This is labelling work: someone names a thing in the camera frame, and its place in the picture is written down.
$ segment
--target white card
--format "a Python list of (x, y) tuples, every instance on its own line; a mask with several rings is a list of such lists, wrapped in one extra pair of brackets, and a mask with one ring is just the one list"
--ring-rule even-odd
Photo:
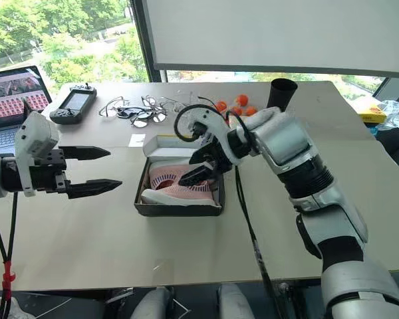
[(141, 148), (144, 145), (146, 134), (132, 134), (130, 142), (128, 143), (129, 148)]

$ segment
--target black cup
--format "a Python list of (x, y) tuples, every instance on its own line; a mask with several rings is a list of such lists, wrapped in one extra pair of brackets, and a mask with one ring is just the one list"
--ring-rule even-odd
[(267, 108), (277, 106), (284, 112), (297, 88), (297, 83), (292, 80), (276, 78), (271, 82), (271, 93), (267, 101)]

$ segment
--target handheld controller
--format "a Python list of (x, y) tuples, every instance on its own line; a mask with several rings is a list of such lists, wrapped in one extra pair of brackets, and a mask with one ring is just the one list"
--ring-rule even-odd
[(62, 125), (80, 123), (92, 106), (96, 94), (96, 89), (88, 83), (73, 86), (61, 106), (50, 113), (51, 120)]

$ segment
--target robotic arm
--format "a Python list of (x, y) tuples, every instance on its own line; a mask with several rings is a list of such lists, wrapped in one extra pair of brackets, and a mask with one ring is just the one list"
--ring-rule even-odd
[(195, 185), (229, 171), (248, 154), (261, 154), (285, 184), (306, 250), (323, 260), (327, 318), (399, 318), (396, 283), (366, 256), (365, 222), (298, 119), (268, 108), (231, 130), (220, 114), (210, 111), (195, 106), (190, 110), (191, 140), (205, 140), (190, 163), (205, 165), (185, 174), (180, 185)]
[(31, 112), (15, 136), (15, 153), (0, 155), (0, 197), (7, 192), (35, 191), (66, 193), (69, 199), (110, 191), (121, 181), (95, 179), (71, 184), (65, 176), (66, 159), (95, 160), (110, 155), (96, 147), (60, 146), (53, 149), (59, 136), (55, 125), (37, 112)]

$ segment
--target yellow object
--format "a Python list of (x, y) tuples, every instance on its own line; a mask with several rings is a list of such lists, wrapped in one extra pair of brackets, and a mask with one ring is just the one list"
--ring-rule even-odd
[(379, 100), (371, 96), (363, 96), (352, 101), (350, 105), (364, 123), (379, 124), (386, 120), (385, 113), (378, 107), (379, 103)]

